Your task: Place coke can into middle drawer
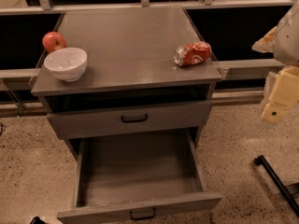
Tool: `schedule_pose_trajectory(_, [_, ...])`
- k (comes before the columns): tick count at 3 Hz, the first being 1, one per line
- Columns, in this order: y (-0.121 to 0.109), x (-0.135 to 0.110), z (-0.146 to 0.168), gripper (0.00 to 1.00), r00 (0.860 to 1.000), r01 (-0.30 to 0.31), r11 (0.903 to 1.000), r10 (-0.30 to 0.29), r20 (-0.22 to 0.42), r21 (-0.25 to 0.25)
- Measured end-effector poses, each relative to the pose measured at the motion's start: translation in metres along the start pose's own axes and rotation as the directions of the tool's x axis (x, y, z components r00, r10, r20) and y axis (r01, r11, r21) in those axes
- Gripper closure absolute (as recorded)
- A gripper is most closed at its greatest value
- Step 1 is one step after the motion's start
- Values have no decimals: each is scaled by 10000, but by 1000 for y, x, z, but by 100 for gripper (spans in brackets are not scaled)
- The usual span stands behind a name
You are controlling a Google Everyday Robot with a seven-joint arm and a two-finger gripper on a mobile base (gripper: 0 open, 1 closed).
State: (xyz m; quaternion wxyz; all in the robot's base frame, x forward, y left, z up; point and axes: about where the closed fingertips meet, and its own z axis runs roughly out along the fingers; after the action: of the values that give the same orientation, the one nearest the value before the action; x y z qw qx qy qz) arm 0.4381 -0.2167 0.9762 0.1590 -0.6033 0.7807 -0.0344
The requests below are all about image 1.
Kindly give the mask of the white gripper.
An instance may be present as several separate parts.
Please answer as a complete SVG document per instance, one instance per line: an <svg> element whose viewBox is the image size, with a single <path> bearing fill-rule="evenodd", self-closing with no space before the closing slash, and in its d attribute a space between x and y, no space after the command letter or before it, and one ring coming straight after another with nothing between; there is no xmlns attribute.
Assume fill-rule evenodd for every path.
<svg viewBox="0 0 299 224"><path fill-rule="evenodd" d="M272 53L277 27L256 41L252 49L261 53ZM277 124L283 120L299 102L299 67L287 66L278 73L270 72L265 81L261 120Z"/></svg>

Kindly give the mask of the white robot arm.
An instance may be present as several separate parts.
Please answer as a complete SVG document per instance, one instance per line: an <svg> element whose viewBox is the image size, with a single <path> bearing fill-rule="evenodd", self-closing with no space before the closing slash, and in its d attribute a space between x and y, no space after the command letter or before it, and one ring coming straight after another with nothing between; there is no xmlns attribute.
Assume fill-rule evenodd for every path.
<svg viewBox="0 0 299 224"><path fill-rule="evenodd" d="M252 49L271 52L284 65L277 74L268 75L264 88L261 120L277 124L299 102L299 1Z"/></svg>

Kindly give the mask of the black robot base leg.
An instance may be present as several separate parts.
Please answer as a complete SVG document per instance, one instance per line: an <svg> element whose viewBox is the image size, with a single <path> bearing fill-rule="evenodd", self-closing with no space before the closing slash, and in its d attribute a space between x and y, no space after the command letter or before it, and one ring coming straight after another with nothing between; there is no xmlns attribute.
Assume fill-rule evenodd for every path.
<svg viewBox="0 0 299 224"><path fill-rule="evenodd" d="M299 217L299 183L284 185L264 155L260 155L255 158L254 163L257 166L261 165L265 169L284 199L287 201L292 211Z"/></svg>

